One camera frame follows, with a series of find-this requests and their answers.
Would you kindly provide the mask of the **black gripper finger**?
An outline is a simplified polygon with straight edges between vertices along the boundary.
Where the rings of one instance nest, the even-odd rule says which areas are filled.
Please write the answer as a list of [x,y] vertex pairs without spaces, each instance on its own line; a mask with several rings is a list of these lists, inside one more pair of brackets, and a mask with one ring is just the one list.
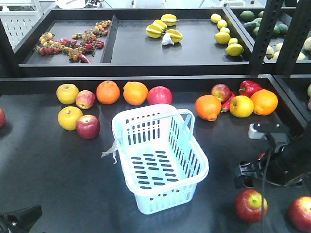
[[42,216],[41,205],[0,214],[1,233],[28,233]]
[[235,169],[234,185],[236,188],[253,188],[254,180],[261,180],[261,168],[259,162],[242,161]]

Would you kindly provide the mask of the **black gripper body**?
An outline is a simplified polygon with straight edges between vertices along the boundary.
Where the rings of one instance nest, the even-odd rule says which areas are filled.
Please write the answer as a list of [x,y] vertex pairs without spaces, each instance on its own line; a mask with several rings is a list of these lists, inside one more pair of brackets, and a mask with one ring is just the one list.
[[311,172],[311,132],[279,148],[267,151],[259,160],[256,179],[276,186],[301,182]]

